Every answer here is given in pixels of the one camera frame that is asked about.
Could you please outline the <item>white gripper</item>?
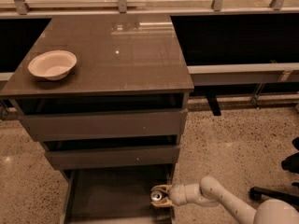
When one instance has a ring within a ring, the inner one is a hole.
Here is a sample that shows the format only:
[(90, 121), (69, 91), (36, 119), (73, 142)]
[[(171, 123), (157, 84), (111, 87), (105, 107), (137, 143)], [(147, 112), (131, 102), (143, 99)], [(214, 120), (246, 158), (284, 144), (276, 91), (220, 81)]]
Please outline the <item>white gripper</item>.
[(168, 194), (171, 200), (160, 200), (159, 202), (152, 202), (151, 204), (156, 208), (168, 208), (174, 206), (182, 206), (187, 203), (185, 186), (183, 184), (176, 185), (157, 185), (154, 186), (151, 191), (160, 191)]

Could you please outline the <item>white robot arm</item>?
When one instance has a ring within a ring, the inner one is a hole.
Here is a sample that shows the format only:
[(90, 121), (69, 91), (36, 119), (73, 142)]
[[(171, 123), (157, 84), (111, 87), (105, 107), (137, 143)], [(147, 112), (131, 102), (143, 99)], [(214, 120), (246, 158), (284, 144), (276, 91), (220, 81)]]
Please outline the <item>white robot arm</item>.
[(220, 204), (238, 224), (299, 224), (299, 199), (296, 196), (259, 187), (249, 190), (252, 200), (260, 201), (262, 196), (269, 200), (254, 209), (212, 176), (203, 177), (199, 183), (158, 185), (150, 190), (151, 204), (157, 208), (188, 203), (202, 207)]

